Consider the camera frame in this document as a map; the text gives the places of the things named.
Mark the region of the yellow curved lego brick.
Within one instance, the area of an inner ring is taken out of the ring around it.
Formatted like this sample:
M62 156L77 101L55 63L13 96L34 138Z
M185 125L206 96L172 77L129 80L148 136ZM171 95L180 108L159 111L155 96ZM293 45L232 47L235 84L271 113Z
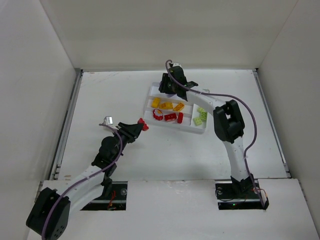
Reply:
M163 102L158 108L161 110L172 110L174 107L172 102Z

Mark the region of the yellow butterfly lego brick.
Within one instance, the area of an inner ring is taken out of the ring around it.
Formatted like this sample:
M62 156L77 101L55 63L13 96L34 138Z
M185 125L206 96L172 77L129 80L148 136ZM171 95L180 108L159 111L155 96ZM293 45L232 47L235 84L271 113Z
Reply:
M161 103L161 99L159 97L155 97L151 103L152 108L158 108Z

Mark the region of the yellow long lego brick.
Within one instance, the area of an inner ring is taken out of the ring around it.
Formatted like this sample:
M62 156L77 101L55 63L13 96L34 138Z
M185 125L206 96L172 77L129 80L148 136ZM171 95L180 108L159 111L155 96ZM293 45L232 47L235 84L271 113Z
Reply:
M172 110L174 112L180 112L184 109L185 105L182 102L179 102Z

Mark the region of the red rounded lego brick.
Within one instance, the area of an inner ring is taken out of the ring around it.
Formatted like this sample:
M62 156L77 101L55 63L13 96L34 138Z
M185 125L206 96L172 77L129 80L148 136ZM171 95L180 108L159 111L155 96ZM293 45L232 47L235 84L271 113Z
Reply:
M157 121L162 121L164 118L163 112L159 109L154 109L152 111L152 114L153 114L153 118Z

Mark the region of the red large lego brick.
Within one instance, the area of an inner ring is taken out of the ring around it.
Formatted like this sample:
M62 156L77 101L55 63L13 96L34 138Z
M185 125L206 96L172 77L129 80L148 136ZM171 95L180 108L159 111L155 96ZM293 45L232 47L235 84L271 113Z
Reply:
M170 113L170 114L164 115L164 120L166 122L175 121L176 119L177 119L177 114L176 113Z

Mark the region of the red small lego brick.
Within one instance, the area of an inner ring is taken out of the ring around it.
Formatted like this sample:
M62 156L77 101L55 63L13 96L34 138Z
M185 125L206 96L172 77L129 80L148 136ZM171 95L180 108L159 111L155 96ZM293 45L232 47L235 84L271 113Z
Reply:
M177 123L181 124L183 122L184 114L180 112L177 117Z

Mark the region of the light green lego brick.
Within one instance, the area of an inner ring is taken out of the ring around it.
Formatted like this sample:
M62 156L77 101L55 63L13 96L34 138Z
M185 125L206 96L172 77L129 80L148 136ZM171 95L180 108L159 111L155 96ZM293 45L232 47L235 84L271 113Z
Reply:
M201 111L199 114L199 118L202 122L206 122L208 117L208 113L205 111Z
M202 108L202 107L198 107L198 108L197 108L197 111L198 111L199 113L202 113L202 112L205 112L205 109Z

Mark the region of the red curved lego brick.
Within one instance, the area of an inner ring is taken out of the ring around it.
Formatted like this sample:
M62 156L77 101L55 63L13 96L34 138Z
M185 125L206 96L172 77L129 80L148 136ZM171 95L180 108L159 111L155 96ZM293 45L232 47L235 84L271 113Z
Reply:
M145 131L147 131L149 129L148 125L146 124L146 122L142 118L140 118L137 123L138 124L143 124L142 131L145 132Z

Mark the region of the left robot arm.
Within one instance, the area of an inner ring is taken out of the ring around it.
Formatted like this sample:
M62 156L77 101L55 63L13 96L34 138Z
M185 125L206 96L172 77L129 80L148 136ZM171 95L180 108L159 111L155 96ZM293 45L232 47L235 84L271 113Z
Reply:
M38 194L25 224L41 239L59 239L68 226L71 214L92 200L109 194L113 183L111 175L126 145L135 142L141 132L149 128L142 119L135 124L120 122L116 127L102 126L110 129L112 135L101 141L90 166L66 186L55 189L46 187Z

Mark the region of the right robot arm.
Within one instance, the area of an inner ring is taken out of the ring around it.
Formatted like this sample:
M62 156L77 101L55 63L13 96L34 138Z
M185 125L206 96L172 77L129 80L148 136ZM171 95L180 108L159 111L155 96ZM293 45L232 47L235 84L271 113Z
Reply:
M254 187L254 178L247 163L247 149L243 145L245 121L235 96L209 93L194 81L187 81L184 70L168 60L159 91L203 108L213 117L214 132L224 144L231 169L233 191L242 194Z

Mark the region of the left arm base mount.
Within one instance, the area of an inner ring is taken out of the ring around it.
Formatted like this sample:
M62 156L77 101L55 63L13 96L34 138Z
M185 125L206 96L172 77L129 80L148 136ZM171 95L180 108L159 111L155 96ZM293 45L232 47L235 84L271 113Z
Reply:
M103 190L100 196L93 199L82 211L125 211L127 207L128 182L113 181L110 176L104 175L101 184Z

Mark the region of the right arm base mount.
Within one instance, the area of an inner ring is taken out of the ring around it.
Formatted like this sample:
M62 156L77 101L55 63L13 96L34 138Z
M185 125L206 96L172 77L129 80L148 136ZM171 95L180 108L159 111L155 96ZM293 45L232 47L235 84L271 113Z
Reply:
M266 191L260 188L259 181L252 182L250 177L237 181L217 181L215 196L219 210L266 210L269 198Z

